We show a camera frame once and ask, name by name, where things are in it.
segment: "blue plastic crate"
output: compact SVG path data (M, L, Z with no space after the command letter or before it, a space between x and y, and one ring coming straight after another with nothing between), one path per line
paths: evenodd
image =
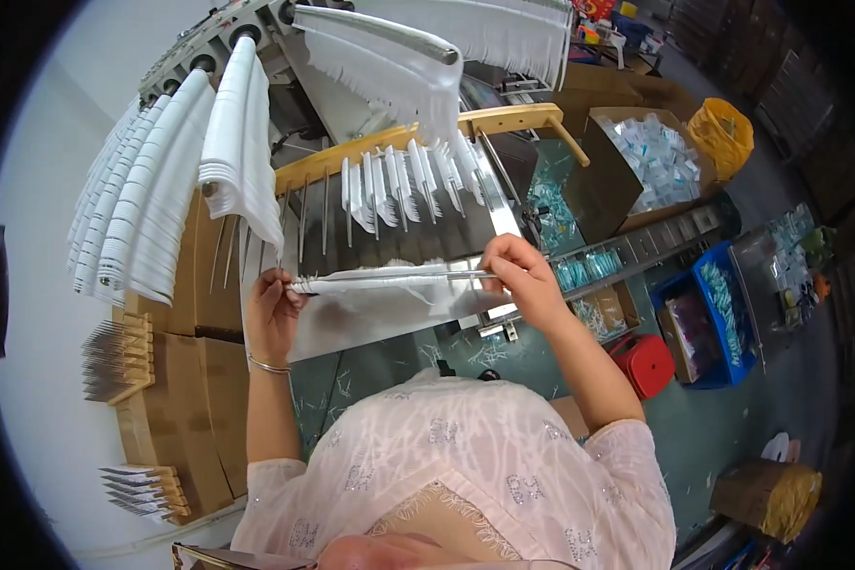
M691 390L715 390L735 386L747 376L748 372L757 363L757 356L751 349L754 346L754 335L751 329L751 320L746 314L747 305L741 294L741 286L738 284L736 274L731 266L729 257L730 242L723 242L709 249L700 259L696 261L693 268L687 271L680 272L676 276L662 282L650 291L650 298L653 302L655 312L658 313L665 307L665 301L673 298L678 291L698 291L700 299L707 307L709 314L710 325L717 338L717 344L722 350L722 359L718 360L712 369L705 372L693 384L682 384L684 388ZM707 262L712 261L716 266L728 272L730 276L729 290L732 295L733 305L738 307L740 311L744 311L744 337L745 342L742 346L741 364L734 366L731 363L731 352L728 342L725 337L725 321L722 315L718 312L716 306L709 300L708 285L700 275L700 268Z

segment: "woman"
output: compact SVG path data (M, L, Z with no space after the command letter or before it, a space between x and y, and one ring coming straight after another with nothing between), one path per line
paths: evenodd
M247 511L232 550L317 559L322 570L553 559L667 568L675 526L637 395L570 313L551 268L494 238L486 289L538 328L592 437L581 448L539 395L437 370L363 399L299 461L286 357L305 299L270 270L248 303Z

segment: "eyeglasses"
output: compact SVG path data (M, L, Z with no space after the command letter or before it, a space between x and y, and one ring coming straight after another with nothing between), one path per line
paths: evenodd
M174 542L171 544L174 570L182 570L184 567L181 553L228 570L314 570L317 567L317 562L308 558L292 558L269 553L251 554L220 548L199 548ZM430 570L579 570L579 568L556 560L513 560L446 564L430 566Z

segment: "white floral lace top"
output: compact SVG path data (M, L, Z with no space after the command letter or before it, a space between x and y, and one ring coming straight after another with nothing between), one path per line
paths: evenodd
M668 568L675 524L655 459L641 421L617 421L581 448L525 387L423 370L349 407L309 465L251 463L231 548L316 558L338 536L386 530L430 492L466 505L505 558Z

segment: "white wall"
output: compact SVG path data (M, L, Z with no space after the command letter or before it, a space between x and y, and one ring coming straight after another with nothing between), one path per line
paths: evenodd
M87 567L171 567L170 543L227 542L239 514L186 536L109 504L96 468L124 461L113 409L82 399L80 345L110 316L73 292L67 231L86 172L140 77L208 0L94 0L20 109L0 169L10 321L0 410L25 481Z

